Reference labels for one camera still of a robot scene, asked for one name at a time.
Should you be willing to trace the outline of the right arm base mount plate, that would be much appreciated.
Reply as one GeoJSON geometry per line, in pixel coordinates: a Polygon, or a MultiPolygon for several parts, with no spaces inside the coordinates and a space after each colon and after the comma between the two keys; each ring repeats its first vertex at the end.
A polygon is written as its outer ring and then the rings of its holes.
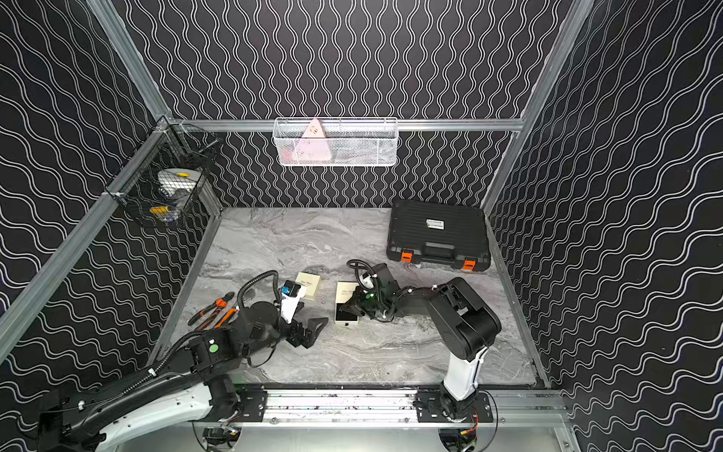
{"type": "Polygon", "coordinates": [[[418,392],[412,403],[420,423],[468,423],[489,424],[494,422],[494,410],[489,396],[477,391],[459,401],[440,391],[418,392]]]}

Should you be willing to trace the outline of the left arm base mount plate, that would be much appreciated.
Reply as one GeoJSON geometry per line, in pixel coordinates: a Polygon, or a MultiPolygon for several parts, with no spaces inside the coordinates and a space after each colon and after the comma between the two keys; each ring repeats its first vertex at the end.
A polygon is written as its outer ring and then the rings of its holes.
{"type": "Polygon", "coordinates": [[[196,422],[261,422],[267,408],[267,396],[267,391],[263,390],[212,395],[210,412],[196,422]]]}

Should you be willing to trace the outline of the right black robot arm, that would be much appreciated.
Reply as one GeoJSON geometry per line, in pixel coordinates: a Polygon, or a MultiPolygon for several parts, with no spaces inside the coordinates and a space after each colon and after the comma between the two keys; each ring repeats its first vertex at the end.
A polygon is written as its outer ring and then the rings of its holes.
{"type": "Polygon", "coordinates": [[[400,286],[384,264],[352,259],[346,265],[357,287],[340,310],[382,323],[428,316],[450,353],[442,392],[456,402],[470,399],[484,355],[502,331],[499,317],[476,290],[461,277],[429,287],[400,286]]]}

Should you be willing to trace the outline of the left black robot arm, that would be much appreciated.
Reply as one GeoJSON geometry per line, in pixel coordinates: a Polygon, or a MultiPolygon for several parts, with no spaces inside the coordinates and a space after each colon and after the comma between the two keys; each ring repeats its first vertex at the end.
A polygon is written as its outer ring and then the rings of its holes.
{"type": "Polygon", "coordinates": [[[327,318],[286,320],[274,304],[242,308],[233,322],[185,334],[152,365],[97,389],[54,390],[41,401],[39,451],[105,451],[145,433],[186,421],[230,423],[250,404],[231,371],[282,341],[314,346],[327,318]]]}

